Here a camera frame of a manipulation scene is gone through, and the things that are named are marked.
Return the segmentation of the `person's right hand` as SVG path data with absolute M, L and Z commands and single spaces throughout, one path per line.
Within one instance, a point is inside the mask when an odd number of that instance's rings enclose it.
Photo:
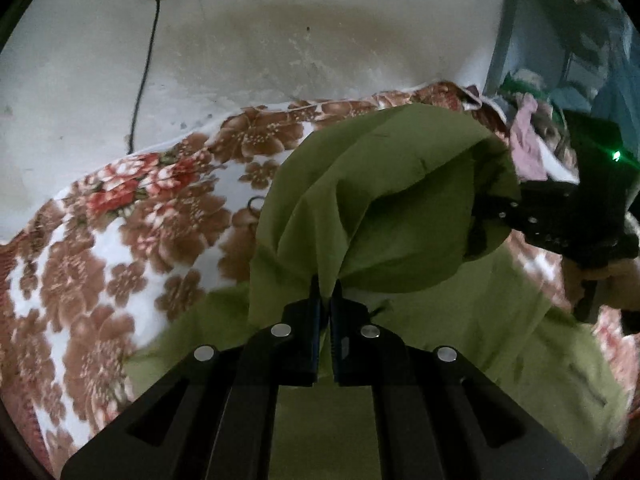
M 575 307 L 585 295 L 583 282 L 596 282 L 594 303 L 624 311 L 638 311 L 640 304 L 639 259 L 622 259 L 602 269 L 580 270 L 568 259 L 562 260 L 564 294 Z

